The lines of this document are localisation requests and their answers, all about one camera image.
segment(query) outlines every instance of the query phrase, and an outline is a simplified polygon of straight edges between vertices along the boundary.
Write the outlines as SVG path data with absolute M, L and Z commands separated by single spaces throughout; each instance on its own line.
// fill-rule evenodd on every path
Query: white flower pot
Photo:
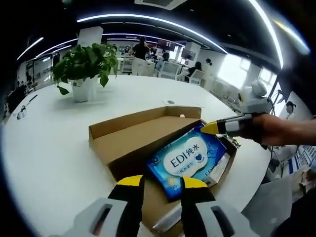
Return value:
M 76 102 L 81 103 L 92 99 L 93 81 L 94 80 L 90 78 L 87 78 L 85 81 L 83 81 L 83 79 L 71 81 L 74 99 Z

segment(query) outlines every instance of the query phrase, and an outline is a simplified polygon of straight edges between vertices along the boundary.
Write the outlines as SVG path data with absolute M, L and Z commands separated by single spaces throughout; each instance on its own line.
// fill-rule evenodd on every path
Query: white table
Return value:
M 77 213 L 113 187 L 89 148 L 89 125 L 165 106 L 163 100 L 201 106 L 205 121 L 235 115 L 199 86 L 153 77 L 110 77 L 105 88 L 98 85 L 97 100 L 81 104 L 73 102 L 72 93 L 62 96 L 48 86 L 28 95 L 14 113 L 35 94 L 28 117 L 11 116 L 4 127 L 3 163 L 18 208 L 44 237 L 63 234 Z M 242 146 L 216 198 L 242 211 L 260 186 L 270 153 L 253 141 L 238 140 Z M 142 226 L 139 236 L 152 235 Z

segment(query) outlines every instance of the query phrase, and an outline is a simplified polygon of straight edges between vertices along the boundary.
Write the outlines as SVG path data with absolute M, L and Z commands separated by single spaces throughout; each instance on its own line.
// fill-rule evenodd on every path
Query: tissue package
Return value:
M 225 146 L 216 136 L 201 133 L 195 126 L 179 139 L 159 150 L 147 166 L 162 183 L 168 199 L 181 193 L 180 177 L 204 180 L 225 154 Z

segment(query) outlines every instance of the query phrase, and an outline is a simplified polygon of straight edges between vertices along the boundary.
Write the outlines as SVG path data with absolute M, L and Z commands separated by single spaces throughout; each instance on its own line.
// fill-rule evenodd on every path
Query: green leaves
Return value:
M 76 45 L 66 52 L 63 60 L 55 66 L 53 78 L 55 83 L 68 83 L 69 80 L 78 80 L 100 77 L 100 84 L 104 87 L 109 81 L 111 68 L 118 74 L 118 60 L 116 48 L 108 44 L 96 44 L 91 47 Z M 68 90 L 57 86 L 61 94 L 68 94 Z
M 66 95 L 69 93 L 69 91 L 61 86 L 57 86 L 57 88 L 59 89 L 59 92 L 62 94 L 62 95 Z
M 101 74 L 101 77 L 100 77 L 100 84 L 105 87 L 105 85 L 108 83 L 109 81 L 109 78 L 108 78 L 108 75 L 106 72 L 103 72 Z

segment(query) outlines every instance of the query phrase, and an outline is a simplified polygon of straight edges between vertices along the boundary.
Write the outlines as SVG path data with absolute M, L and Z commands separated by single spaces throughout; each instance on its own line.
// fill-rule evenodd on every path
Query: human hand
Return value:
M 288 121 L 269 114 L 254 116 L 250 124 L 241 126 L 241 136 L 267 146 L 287 144 L 291 128 Z

